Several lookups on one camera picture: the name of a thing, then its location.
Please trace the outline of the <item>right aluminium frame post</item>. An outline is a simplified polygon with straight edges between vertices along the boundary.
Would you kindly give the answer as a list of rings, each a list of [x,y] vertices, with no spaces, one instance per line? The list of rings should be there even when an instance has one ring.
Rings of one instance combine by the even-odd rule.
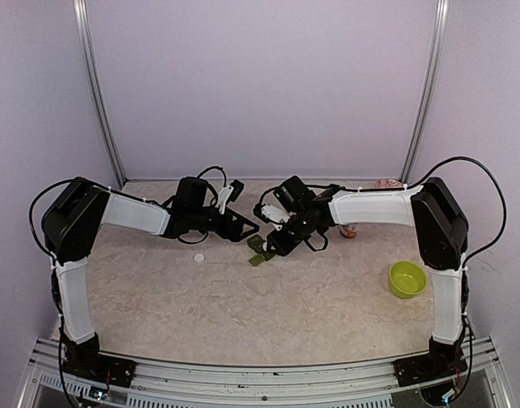
[[[426,75],[421,90],[421,97],[415,116],[409,148],[400,174],[400,180],[404,183],[408,183],[410,180],[412,170],[418,157],[421,141],[423,139],[424,128],[426,126],[427,116],[437,80],[438,66],[444,45],[448,14],[449,0],[438,0],[432,31],[432,40],[427,60]]]

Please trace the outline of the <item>left aluminium frame post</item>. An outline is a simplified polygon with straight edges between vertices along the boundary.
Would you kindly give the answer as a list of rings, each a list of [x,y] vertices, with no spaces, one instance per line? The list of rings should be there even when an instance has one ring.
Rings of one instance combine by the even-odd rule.
[[[108,156],[110,170],[112,171],[116,186],[121,189],[126,184],[127,177],[116,148],[116,141],[110,127],[110,120],[104,101],[101,82],[99,80],[93,39],[89,25],[88,5],[85,0],[74,0],[72,3],[77,33],[82,49],[82,58],[86,68],[88,85],[101,132],[102,142]]]

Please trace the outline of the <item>orange grey-capped supplement bottle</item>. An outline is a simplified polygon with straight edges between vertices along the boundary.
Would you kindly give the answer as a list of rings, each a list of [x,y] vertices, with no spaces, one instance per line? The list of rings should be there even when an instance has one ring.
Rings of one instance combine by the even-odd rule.
[[[344,224],[340,226],[340,233],[345,238],[353,239],[358,234],[358,227],[356,224]]]

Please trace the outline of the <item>red patterned white bowl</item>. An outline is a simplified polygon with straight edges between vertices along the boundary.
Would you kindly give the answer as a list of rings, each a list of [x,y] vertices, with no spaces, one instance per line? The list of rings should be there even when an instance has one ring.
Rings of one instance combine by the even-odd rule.
[[[395,179],[380,179],[374,184],[374,188],[378,190],[401,189],[402,187],[403,183]]]

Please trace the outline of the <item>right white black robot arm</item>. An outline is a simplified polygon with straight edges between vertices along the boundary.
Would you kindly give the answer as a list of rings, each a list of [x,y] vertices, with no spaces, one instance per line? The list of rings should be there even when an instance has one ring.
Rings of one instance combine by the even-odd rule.
[[[444,377],[470,369],[462,350],[472,333],[467,320],[469,285],[466,273],[469,223],[444,181],[429,178],[416,186],[351,189],[330,184],[319,193],[293,176],[274,187],[278,206],[259,201],[255,215],[274,229],[265,248],[284,257],[313,234],[324,236],[347,224],[403,225],[415,231],[422,262],[430,269],[433,329],[428,351],[397,360],[403,380]]]

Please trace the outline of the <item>front aluminium rail base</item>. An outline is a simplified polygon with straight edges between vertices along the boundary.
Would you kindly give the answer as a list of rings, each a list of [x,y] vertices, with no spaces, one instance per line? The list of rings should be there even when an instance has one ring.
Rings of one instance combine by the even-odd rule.
[[[332,365],[246,367],[131,357],[127,384],[59,374],[58,344],[38,339],[16,407],[427,407],[458,375],[402,385],[393,358]]]

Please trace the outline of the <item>aluminium frame post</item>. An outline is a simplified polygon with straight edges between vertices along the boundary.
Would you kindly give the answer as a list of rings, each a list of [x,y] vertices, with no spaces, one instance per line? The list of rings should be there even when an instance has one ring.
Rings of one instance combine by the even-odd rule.
[[[424,128],[426,126],[427,116],[437,80],[438,66],[444,45],[448,14],[449,0],[438,0],[432,31],[432,40],[427,60],[426,75],[421,90],[421,97],[415,116],[409,148],[400,174],[400,180],[404,183],[408,183],[410,180],[412,170],[418,157],[421,141],[423,139]]]
[[[72,3],[77,33],[82,49],[82,58],[86,68],[88,85],[101,132],[102,142],[108,156],[110,170],[112,171],[116,186],[121,189],[126,184],[127,177],[116,148],[116,141],[110,127],[110,120],[104,101],[101,82],[99,80],[93,39],[89,25],[88,5],[85,0],[74,0]]]

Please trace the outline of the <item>white bottle cap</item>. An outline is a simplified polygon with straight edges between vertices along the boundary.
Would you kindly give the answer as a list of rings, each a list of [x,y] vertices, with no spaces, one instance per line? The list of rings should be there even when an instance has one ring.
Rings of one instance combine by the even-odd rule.
[[[205,257],[204,257],[204,255],[201,254],[201,253],[197,253],[196,255],[194,255],[194,260],[195,260],[197,263],[202,262],[204,259],[205,259]]]

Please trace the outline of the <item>green weekly pill organizer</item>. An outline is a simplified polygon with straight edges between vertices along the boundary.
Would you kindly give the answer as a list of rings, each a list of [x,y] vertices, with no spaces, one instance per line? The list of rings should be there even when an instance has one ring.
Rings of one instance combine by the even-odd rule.
[[[247,239],[248,247],[255,252],[255,255],[249,259],[249,264],[253,267],[257,267],[274,258],[274,254],[263,250],[264,242],[265,240],[260,235],[253,235]]]

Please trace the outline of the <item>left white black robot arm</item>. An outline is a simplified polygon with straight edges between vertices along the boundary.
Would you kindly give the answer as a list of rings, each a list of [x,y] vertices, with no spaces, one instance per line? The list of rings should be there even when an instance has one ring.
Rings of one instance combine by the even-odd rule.
[[[88,258],[102,226],[179,242],[190,232],[240,242],[259,231],[257,224],[229,208],[244,189],[239,180],[216,191],[202,177],[181,178],[176,193],[163,203],[114,191],[83,177],[58,185],[62,192],[42,216],[43,236],[34,240],[51,262],[51,292],[65,348],[63,369],[84,377],[101,377],[110,367],[99,352],[87,284]]]

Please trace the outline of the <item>lime green bowl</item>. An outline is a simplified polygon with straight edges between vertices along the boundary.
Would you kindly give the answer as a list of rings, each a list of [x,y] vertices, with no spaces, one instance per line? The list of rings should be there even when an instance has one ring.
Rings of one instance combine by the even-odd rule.
[[[394,263],[388,274],[388,285],[398,298],[410,299],[427,288],[427,275],[417,264],[409,261]]]

